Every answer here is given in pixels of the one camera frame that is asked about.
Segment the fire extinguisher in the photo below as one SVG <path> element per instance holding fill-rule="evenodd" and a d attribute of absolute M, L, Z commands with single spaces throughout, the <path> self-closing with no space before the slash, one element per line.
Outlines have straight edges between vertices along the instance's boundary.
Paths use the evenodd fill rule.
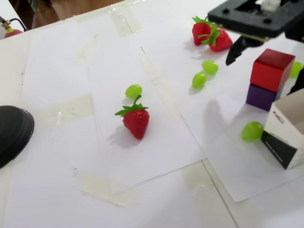
<path fill-rule="evenodd" d="M 19 21 L 19 23 L 21 24 L 21 26 L 23 27 L 24 31 L 26 32 L 27 31 L 27 28 L 23 25 L 23 23 L 21 22 L 21 20 L 19 20 L 18 18 L 13 18 L 11 20 L 5 20 L 3 19 L 2 17 L 0 17 L 0 21 L 2 22 L 2 27 L 4 27 L 6 33 L 5 33 L 5 36 L 4 38 L 7 38 L 7 37 L 11 37 L 11 36 L 14 36 L 14 35 L 17 35 L 17 34 L 20 34 L 22 33 L 22 31 L 18 30 L 18 29 L 13 29 L 11 26 L 10 26 L 10 23 L 14 20 L 17 20 Z"/>

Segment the wooden block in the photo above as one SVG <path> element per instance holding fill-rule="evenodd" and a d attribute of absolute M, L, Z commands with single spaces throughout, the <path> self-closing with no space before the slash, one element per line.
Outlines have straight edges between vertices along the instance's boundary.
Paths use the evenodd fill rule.
<path fill-rule="evenodd" d="M 266 49 L 253 63 L 250 83 L 278 92 L 289 77 L 295 56 Z"/>
<path fill-rule="evenodd" d="M 246 103 L 269 112 L 271 104 L 280 98 L 281 92 L 282 89 L 278 92 L 272 92 L 254 84 L 250 84 Z"/>

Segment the purple cube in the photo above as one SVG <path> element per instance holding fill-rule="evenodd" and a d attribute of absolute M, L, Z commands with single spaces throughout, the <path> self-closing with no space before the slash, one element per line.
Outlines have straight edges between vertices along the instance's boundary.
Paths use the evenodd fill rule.
<path fill-rule="evenodd" d="M 280 98 L 282 90 L 283 88 L 275 93 L 254 84 L 250 84 L 246 103 L 269 112 L 271 104 Z"/>

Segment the strawberry leaf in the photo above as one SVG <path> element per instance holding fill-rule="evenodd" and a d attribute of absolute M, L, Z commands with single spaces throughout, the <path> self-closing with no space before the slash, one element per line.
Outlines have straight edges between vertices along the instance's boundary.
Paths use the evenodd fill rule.
<path fill-rule="evenodd" d="M 215 31 L 214 32 L 214 37 L 213 37 L 213 41 L 212 41 L 212 45 L 215 46 L 216 45 L 216 39 L 220 36 L 220 32 L 219 31 Z"/>
<path fill-rule="evenodd" d="M 115 113 L 115 115 L 119 115 L 121 117 L 124 117 L 124 115 L 126 115 L 127 113 L 132 112 L 134 110 L 145 110 L 145 109 L 147 109 L 148 107 L 143 107 L 141 103 L 136 104 L 136 101 L 141 97 L 142 97 L 141 95 L 138 95 L 138 97 L 135 99 L 134 104 L 132 105 L 132 107 L 123 106 L 124 110 L 121 110 L 121 111 Z"/>
<path fill-rule="evenodd" d="M 202 43 L 203 45 L 208 45 L 208 44 L 211 44 L 211 43 L 212 43 L 212 38 L 209 38 L 209 39 L 203 40 L 201 43 Z"/>
<path fill-rule="evenodd" d="M 119 112 L 117 112 L 117 113 L 115 113 L 115 115 L 126 115 L 128 113 L 128 110 L 121 110 L 121 111 L 119 111 Z"/>
<path fill-rule="evenodd" d="M 218 31 L 218 28 L 215 24 L 212 24 L 211 26 L 211 34 L 209 35 L 209 38 L 202 41 L 203 45 L 212 44 L 213 46 L 216 45 L 216 39 L 220 36 L 220 32 Z"/>
<path fill-rule="evenodd" d="M 129 106 L 123 106 L 124 109 L 126 110 L 130 110 L 132 107 L 129 107 Z"/>
<path fill-rule="evenodd" d="M 213 23 L 210 22 L 210 21 L 207 21 L 207 18 L 206 17 L 204 20 L 203 19 L 200 19 L 198 16 L 195 16 L 194 18 L 192 18 L 194 20 L 195 23 L 206 23 L 207 25 L 211 26 Z"/>
<path fill-rule="evenodd" d="M 200 39 L 200 38 L 202 38 L 202 37 L 209 37 L 210 35 L 208 35 L 208 34 L 204 34 L 204 35 L 199 35 L 198 36 L 198 39 Z"/>

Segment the red cube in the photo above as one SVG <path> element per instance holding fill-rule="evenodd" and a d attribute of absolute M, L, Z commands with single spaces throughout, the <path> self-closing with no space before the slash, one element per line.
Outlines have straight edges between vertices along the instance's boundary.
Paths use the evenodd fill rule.
<path fill-rule="evenodd" d="M 285 84 L 295 56 L 266 49 L 253 63 L 250 83 L 278 92 Z"/>

